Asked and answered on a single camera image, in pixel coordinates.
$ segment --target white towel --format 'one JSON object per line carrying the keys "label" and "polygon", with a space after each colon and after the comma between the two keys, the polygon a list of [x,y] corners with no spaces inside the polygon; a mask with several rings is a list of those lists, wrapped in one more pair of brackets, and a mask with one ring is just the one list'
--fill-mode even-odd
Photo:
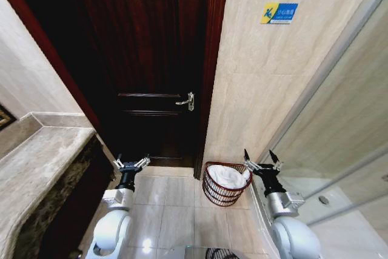
{"label": "white towel", "polygon": [[223,187],[239,189],[247,184],[247,180],[244,176],[234,168],[222,165],[211,165],[207,170],[213,180]]}

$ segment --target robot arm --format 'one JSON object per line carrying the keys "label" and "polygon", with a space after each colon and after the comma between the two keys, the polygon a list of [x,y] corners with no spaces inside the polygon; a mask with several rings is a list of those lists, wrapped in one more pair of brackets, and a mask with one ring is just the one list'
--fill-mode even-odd
{"label": "robot arm", "polygon": [[133,204],[135,176],[150,163],[150,158],[146,156],[138,162],[122,163],[120,157],[121,154],[113,163],[121,172],[121,179],[115,189],[104,192],[102,201],[108,204],[109,212],[95,227],[86,259],[122,258],[122,252],[127,245],[131,222],[129,210]]}
{"label": "robot arm", "polygon": [[275,165],[256,164],[244,151],[244,164],[264,183],[264,195],[273,218],[272,238],[281,259],[319,259],[321,246],[318,238],[308,226],[293,218],[299,215],[298,208],[304,203],[303,197],[299,193],[287,192],[278,181],[277,175],[282,166],[278,157],[270,150]]}

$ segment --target picture frame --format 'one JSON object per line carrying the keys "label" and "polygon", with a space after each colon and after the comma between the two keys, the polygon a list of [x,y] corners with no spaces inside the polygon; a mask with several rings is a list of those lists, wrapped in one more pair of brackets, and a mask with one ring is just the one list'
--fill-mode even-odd
{"label": "picture frame", "polygon": [[0,104],[0,130],[5,129],[14,121],[16,118]]}

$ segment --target blue sign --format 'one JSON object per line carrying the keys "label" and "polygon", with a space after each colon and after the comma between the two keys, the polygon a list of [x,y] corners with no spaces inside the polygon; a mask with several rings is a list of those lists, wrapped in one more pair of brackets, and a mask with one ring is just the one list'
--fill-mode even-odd
{"label": "blue sign", "polygon": [[297,3],[270,2],[264,7],[262,24],[289,24],[298,7]]}

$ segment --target door handle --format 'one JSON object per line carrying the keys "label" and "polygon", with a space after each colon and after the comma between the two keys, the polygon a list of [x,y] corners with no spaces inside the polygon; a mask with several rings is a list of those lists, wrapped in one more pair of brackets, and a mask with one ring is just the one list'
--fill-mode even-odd
{"label": "door handle", "polygon": [[175,104],[177,106],[182,106],[184,104],[187,104],[188,107],[189,107],[189,111],[193,111],[194,110],[194,93],[193,92],[189,92],[187,94],[189,96],[189,98],[185,101],[177,101]]}

